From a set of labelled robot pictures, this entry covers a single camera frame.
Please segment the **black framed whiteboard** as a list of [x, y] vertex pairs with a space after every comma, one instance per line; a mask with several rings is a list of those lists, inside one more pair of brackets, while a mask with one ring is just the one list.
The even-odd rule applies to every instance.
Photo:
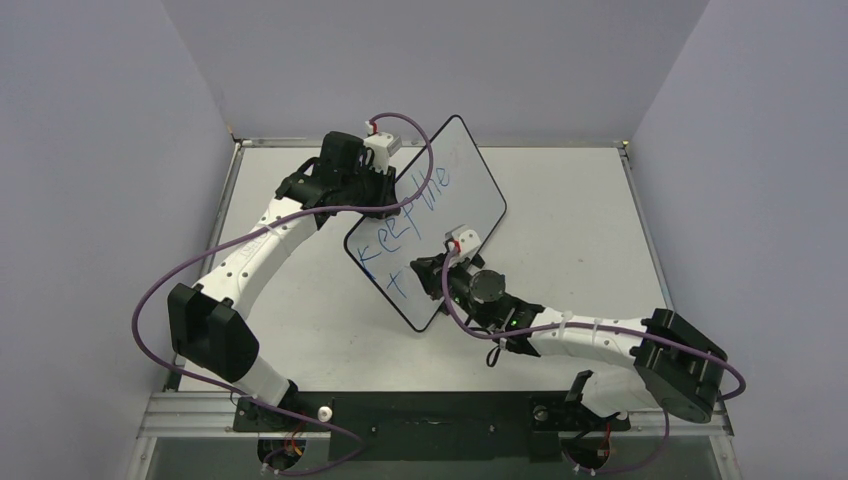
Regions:
[[486, 242], [507, 212], [497, 185], [464, 119], [453, 115], [431, 138], [431, 173], [423, 149], [398, 174], [400, 200], [421, 196], [386, 219], [363, 218], [344, 238], [349, 257], [415, 332], [425, 331], [439, 303], [425, 293], [410, 263], [445, 251], [445, 236], [466, 225]]

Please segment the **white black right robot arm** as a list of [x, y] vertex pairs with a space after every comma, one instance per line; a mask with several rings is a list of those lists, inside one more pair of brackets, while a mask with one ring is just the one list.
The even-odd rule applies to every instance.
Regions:
[[587, 370], [573, 381], [564, 413], [578, 427], [654, 408], [703, 424], [720, 400], [726, 353], [673, 310], [633, 319], [580, 316], [509, 294], [504, 275], [477, 258], [457, 261], [441, 253], [410, 267], [443, 312], [466, 314], [455, 322], [474, 338], [518, 355], [610, 366], [606, 374]]

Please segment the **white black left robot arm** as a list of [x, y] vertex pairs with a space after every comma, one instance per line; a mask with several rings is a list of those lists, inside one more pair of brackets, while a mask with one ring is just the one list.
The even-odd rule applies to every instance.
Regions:
[[297, 420], [297, 386], [261, 357], [247, 317], [272, 276], [331, 217], [330, 207], [365, 207], [376, 218], [398, 213], [390, 159], [401, 145], [384, 132], [326, 134], [319, 155], [281, 181], [252, 239], [194, 285], [178, 283], [168, 294], [175, 352], [260, 400], [259, 416], [272, 429]]

